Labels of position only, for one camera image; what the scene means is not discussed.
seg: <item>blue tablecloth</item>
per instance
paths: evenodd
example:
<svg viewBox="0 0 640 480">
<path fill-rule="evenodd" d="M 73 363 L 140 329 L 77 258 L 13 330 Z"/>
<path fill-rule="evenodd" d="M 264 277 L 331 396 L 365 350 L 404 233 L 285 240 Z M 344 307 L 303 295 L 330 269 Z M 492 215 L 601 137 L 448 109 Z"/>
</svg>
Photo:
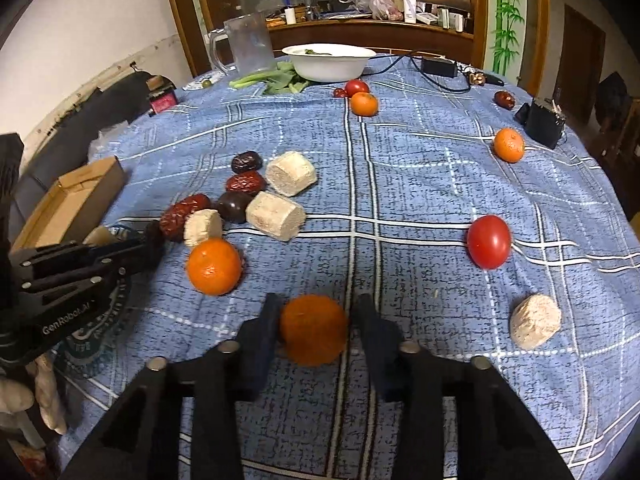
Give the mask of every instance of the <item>blue tablecloth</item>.
<svg viewBox="0 0 640 480">
<path fill-rule="evenodd" d="M 389 59 L 374 59 L 369 72 Z M 225 83 L 180 92 L 180 104 L 136 120 L 112 144 L 128 184 L 106 224 L 136 229 L 172 203 L 204 192 L 215 199 L 237 153 L 265 160 L 303 152 L 318 184 L 295 200 L 307 221 L 282 243 L 250 225 L 227 239 L 246 257 L 241 285 L 203 296 L 184 273 L 188 248 L 167 244 L 157 272 L 122 282 L 107 315 L 57 350 L 70 431 L 63 465 L 145 361 L 200 356 L 256 316 L 267 292 L 326 294 L 348 309 L 360 293 L 382 315 L 440 356 L 484 354 L 558 447 L 576 478 L 604 471 L 640 413 L 640 246 L 596 161 L 567 129 L 551 151 L 526 137 L 522 161 L 492 153 L 504 126 L 494 86 L 443 92 L 402 60 L 370 76 L 380 113 L 358 118 L 334 86 L 261 96 Z M 439 81 L 463 86 L 462 78 Z M 199 88 L 196 83 L 191 88 Z M 529 100 L 507 85 L 518 106 Z M 497 270 L 469 259 L 465 231 L 497 214 L 513 233 L 513 252 Z M 535 351 L 511 341 L 514 306 L 548 294 L 562 328 Z M 376 400 L 359 339 L 343 360 L 301 368 L 273 365 L 264 395 L 238 405 L 248 479 L 389 478 L 400 406 Z M 191 405 L 180 441 L 188 478 Z M 452 406 L 447 409 L 445 476 L 455 475 Z"/>
</svg>

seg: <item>black power adapter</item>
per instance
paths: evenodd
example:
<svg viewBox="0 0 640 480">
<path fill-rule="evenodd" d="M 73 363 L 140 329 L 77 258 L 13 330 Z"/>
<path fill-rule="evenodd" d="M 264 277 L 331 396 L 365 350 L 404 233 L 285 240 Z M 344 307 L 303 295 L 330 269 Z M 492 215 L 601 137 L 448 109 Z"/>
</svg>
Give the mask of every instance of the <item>black power adapter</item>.
<svg viewBox="0 0 640 480">
<path fill-rule="evenodd" d="M 442 57 L 423 57 L 420 70 L 423 74 L 441 75 L 443 77 L 458 76 L 458 64 Z"/>
</svg>

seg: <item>wooden door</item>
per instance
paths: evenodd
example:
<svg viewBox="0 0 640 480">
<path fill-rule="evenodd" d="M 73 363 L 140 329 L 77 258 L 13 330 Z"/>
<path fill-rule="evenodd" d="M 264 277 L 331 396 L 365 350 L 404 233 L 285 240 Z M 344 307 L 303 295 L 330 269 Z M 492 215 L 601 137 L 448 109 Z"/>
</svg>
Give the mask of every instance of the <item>wooden door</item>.
<svg viewBox="0 0 640 480">
<path fill-rule="evenodd" d="M 554 97 L 565 113 L 587 124 L 602 72 L 605 33 L 587 17 L 564 6 L 564 37 Z"/>
</svg>

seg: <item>green bamboo painting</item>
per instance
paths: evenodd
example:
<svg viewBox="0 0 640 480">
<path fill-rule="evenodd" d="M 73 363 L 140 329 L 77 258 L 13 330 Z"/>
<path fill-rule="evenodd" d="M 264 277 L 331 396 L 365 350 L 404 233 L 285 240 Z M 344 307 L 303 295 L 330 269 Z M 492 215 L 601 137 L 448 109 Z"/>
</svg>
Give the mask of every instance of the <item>green bamboo painting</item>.
<svg viewBox="0 0 640 480">
<path fill-rule="evenodd" d="M 495 0 L 495 44 L 493 70 L 505 75 L 508 66 L 519 51 L 520 42 L 513 30 L 515 23 L 524 23 L 518 5 L 521 0 Z"/>
</svg>

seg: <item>pitcher handle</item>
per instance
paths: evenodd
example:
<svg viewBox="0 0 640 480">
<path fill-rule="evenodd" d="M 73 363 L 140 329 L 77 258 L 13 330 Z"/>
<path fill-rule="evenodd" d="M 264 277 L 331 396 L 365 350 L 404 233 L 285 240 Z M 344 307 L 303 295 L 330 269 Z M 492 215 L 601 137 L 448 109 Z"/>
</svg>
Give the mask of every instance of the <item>pitcher handle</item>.
<svg viewBox="0 0 640 480">
<path fill-rule="evenodd" d="M 219 41 L 228 40 L 229 36 L 225 33 L 224 28 L 216 28 L 209 33 L 209 57 L 213 61 L 213 64 L 220 70 L 222 70 L 223 74 L 228 74 L 232 69 L 228 69 L 220 58 L 218 57 L 218 48 L 217 44 Z"/>
</svg>

